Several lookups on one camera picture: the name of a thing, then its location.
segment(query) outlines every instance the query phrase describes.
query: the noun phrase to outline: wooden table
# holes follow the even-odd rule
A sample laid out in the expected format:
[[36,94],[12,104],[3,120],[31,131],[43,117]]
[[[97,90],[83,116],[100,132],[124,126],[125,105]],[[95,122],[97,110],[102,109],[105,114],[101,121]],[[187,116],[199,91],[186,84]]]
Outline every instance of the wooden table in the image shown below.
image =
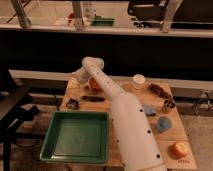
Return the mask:
[[[164,114],[161,111],[161,107],[163,106],[164,99],[158,97],[150,90],[148,90],[148,86],[150,83],[145,83],[141,90],[135,90],[131,82],[128,81],[118,81],[118,84],[122,86],[126,91],[135,94],[141,101],[143,105],[154,105],[157,110],[156,116],[148,117],[149,123],[151,125],[154,136],[157,140],[157,144],[160,148],[161,154],[163,156],[164,163],[168,169],[196,169],[196,162],[194,160],[190,144],[187,139],[187,135],[185,133],[182,121],[180,119],[177,108],[173,109],[169,114]],[[164,90],[171,94],[171,90],[168,84],[165,83],[157,83]],[[90,93],[88,89],[85,89],[86,85],[80,85],[78,87],[73,87],[72,81],[68,82],[67,89],[63,98],[63,102],[61,105],[61,110],[67,111],[70,109],[66,108],[66,103],[70,98],[79,99],[83,95],[88,95]],[[98,94],[99,96],[103,96],[106,98],[104,102],[80,102],[81,111],[106,111],[109,112],[110,101],[102,92]],[[159,117],[166,116],[172,121],[172,128],[165,131],[164,133],[158,133],[156,130],[156,123]],[[122,167],[122,160],[120,156],[120,152],[118,149],[116,137],[113,130],[112,121],[110,119],[110,142],[109,142],[109,160],[106,163],[108,167]],[[169,151],[169,147],[176,141],[185,142],[189,148],[189,154],[181,159],[175,159]]]

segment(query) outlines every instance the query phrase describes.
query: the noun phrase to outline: black object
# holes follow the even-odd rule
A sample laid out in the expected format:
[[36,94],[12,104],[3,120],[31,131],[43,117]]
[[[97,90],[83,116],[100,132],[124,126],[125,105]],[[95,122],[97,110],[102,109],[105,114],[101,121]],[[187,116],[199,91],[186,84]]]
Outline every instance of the black object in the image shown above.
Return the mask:
[[73,110],[78,110],[79,103],[77,100],[70,98],[69,101],[66,104],[66,107]]
[[[129,15],[135,16],[138,21],[141,21],[141,24],[137,27],[142,27],[144,21],[163,20],[168,0],[163,6],[160,5],[160,3],[161,0],[129,1],[127,12]],[[147,22],[145,22],[144,25],[144,27],[152,27],[152,25],[147,24]]]
[[0,98],[0,143],[3,143],[3,170],[10,170],[11,144],[17,139],[44,139],[44,135],[21,133],[17,129],[24,121],[32,121],[39,109],[33,106],[26,110],[21,106],[33,100],[28,94],[29,87],[17,86],[9,71],[0,62],[0,90],[7,91],[9,95],[1,93]]
[[104,97],[99,96],[82,96],[81,99],[89,102],[103,102],[105,100]]
[[212,0],[184,0],[174,16],[173,28],[213,29]]

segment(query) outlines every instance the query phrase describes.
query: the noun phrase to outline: green tray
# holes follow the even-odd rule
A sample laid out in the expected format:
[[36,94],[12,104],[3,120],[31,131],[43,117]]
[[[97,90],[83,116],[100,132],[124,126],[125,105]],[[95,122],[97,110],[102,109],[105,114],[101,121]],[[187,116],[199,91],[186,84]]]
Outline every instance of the green tray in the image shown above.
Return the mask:
[[109,118],[106,112],[55,112],[40,159],[47,162],[105,163]]

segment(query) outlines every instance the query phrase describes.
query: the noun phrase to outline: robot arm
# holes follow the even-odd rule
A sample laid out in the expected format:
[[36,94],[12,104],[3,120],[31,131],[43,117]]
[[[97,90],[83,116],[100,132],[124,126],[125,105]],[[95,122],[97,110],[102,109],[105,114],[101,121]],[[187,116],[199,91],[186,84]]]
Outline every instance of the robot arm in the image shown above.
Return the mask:
[[112,101],[110,112],[125,171],[166,171],[140,100],[102,71],[102,59],[86,57],[82,65],[76,79],[83,83],[94,77]]

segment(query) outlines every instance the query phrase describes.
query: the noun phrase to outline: white cup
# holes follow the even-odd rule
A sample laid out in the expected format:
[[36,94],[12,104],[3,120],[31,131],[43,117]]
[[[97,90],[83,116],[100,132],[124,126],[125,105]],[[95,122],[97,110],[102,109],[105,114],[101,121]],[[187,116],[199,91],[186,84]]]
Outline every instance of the white cup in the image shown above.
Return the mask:
[[145,83],[146,78],[141,74],[136,74],[133,76],[132,80],[133,80],[133,87],[139,90],[143,87],[143,84]]

